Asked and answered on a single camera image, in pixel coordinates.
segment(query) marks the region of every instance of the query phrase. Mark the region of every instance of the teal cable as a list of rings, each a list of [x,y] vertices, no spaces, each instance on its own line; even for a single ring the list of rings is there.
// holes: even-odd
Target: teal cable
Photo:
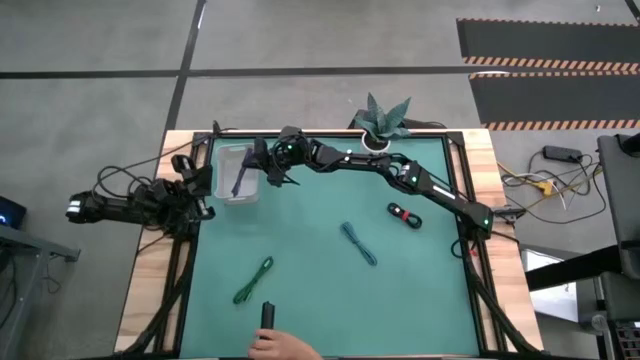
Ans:
[[[236,293],[236,296],[233,297],[233,303],[238,305],[249,300],[251,292],[253,292],[253,288],[258,283],[258,280],[260,280],[260,278],[266,274],[269,269],[271,269],[271,266],[273,266],[273,258],[269,256],[264,259],[262,265],[260,265],[260,269],[258,269],[258,272],[253,275],[251,281]]]
[[[360,239],[358,239],[358,235],[356,235],[356,230],[353,228],[353,225],[351,225],[350,222],[347,221],[342,225],[340,225],[340,230],[342,230],[342,233],[347,237],[347,239],[349,239],[349,241],[351,241],[353,245],[355,245],[358,248],[358,250],[360,250],[360,253],[362,253],[362,256],[364,257],[365,260],[367,260],[369,265],[371,266],[378,265],[378,260],[373,255],[373,253],[369,251],[369,249],[367,249],[364,246],[364,244],[362,244]]]

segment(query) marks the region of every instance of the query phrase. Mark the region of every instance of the potted plant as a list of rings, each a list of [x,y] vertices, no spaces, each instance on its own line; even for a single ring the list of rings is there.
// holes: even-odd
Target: potted plant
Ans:
[[[396,105],[386,115],[378,105],[373,95],[369,93],[367,98],[368,111],[358,114],[356,124],[360,125],[365,133],[362,134],[362,149],[371,154],[387,152],[391,140],[409,136],[409,130],[400,127],[409,108],[411,98],[402,104]]]

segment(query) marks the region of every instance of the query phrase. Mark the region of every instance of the teal table mat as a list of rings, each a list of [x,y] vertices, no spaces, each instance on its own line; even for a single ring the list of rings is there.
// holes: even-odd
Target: teal table mat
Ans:
[[[360,151],[359,138],[319,140]],[[215,140],[214,178],[220,146],[252,142]],[[390,152],[448,179],[440,138],[394,141]],[[246,356],[264,301],[276,306],[277,330],[323,356],[478,354],[462,261],[450,253],[458,238],[450,212],[398,192],[375,173],[317,174],[298,166],[288,175],[301,186],[272,187],[261,174],[254,204],[207,199],[216,217],[200,228],[181,358]],[[422,227],[413,230],[391,216],[390,202],[419,215]],[[377,266],[341,233],[345,221]],[[233,304],[267,256],[274,259],[271,270],[249,301]]]

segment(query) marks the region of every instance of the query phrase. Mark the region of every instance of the plastic bin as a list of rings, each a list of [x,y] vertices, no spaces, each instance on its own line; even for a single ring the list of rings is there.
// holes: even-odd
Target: plastic bin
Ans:
[[[225,145],[219,147],[216,152],[218,181],[214,195],[224,200],[225,204],[239,205],[258,201],[259,170],[257,169],[246,169],[238,196],[233,197],[231,193],[247,149],[253,149],[253,144]]]

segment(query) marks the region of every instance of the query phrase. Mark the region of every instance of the concrete floor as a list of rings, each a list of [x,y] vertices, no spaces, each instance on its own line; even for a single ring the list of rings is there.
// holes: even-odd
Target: concrete floor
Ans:
[[[0,71],[177,69],[195,0],[0,0]],[[596,12],[596,5],[601,11]],[[198,68],[462,65],[455,18],[634,22],[620,0],[211,0],[192,64]],[[97,170],[157,154],[174,79],[0,80],[2,194],[29,209],[25,229],[82,249],[77,264],[52,265],[63,280],[43,292],[22,344],[24,359],[109,354],[115,342],[139,227],[66,222],[68,196],[89,189]],[[344,128],[367,92],[386,108],[413,97],[408,117],[452,128],[479,127],[465,75],[191,79],[178,129],[285,124]],[[493,133],[500,161],[517,170],[543,145],[592,153],[612,131]],[[561,170],[563,165],[540,167]],[[153,165],[138,169],[151,175]],[[126,179],[113,186],[123,190]],[[529,203],[537,194],[513,192]],[[566,214],[550,200],[547,218],[571,218],[599,206],[576,198]],[[528,216],[523,243],[586,252],[612,243],[608,212],[549,226]],[[557,355],[595,357],[589,335],[567,335],[541,318],[545,346]]]

